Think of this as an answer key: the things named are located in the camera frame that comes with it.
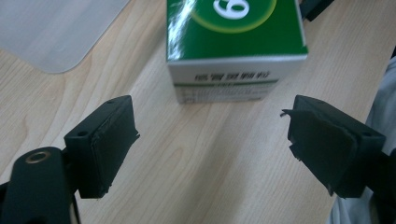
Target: number 6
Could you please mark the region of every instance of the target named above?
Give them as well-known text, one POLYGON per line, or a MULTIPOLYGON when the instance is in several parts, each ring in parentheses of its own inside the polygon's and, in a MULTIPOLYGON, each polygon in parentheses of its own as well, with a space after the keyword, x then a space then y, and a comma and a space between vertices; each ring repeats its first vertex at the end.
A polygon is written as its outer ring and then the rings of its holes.
POLYGON ((249 6, 246 0, 222 0, 227 3, 226 8, 220 6, 221 0, 213 2, 213 8, 223 18, 229 20, 240 20, 248 14, 249 6), (242 7, 243 10, 234 10, 233 7, 242 7))

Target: cardboard box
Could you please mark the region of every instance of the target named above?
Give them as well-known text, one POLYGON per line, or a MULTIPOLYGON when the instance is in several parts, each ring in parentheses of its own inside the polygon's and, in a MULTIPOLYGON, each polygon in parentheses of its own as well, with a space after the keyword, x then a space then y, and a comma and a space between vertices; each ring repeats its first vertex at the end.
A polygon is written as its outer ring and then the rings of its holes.
POLYGON ((295 0, 168 0, 167 64, 180 103, 263 98, 307 47, 295 0))

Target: mounting screw hole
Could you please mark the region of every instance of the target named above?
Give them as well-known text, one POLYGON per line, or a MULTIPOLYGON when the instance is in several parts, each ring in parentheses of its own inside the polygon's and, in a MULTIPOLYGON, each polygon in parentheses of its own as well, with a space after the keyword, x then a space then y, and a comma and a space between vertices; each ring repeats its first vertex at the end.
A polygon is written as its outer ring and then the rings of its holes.
POLYGON ((48 151, 39 151, 26 158, 25 162, 29 164, 34 164, 44 161, 49 157, 50 157, 50 153, 48 151))
POLYGON ((88 132, 82 131, 82 132, 77 133, 77 136, 78 137, 82 137, 82 136, 85 136, 87 134, 88 134, 88 132))

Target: wooden table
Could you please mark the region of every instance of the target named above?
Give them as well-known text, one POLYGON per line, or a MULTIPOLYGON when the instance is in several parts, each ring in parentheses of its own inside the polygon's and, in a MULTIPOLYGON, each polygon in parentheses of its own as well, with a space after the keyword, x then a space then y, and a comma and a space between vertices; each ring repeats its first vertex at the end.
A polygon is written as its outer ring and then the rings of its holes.
POLYGON ((83 223, 324 223, 333 198, 287 140, 296 94, 365 121, 396 40, 396 2, 335 1, 305 22, 308 59, 262 101, 179 105, 165 64, 165 1, 132 0, 73 70, 50 75, 0 51, 0 182, 102 102, 134 100, 140 139, 83 223))

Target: light wood desk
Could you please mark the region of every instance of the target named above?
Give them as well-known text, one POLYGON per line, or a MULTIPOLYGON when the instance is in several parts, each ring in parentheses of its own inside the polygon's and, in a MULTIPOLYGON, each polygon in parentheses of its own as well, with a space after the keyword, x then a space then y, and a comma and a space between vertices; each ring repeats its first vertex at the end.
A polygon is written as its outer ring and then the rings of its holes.
POLYGON ((73 70, 49 75, 0 51, 0 182, 102 102, 134 100, 140 139, 109 193, 78 200, 83 223, 324 223, 333 198, 279 117, 303 94, 365 121, 396 43, 396 1, 335 1, 305 22, 300 72, 263 101, 179 105, 165 65, 165 1, 132 0, 73 70))

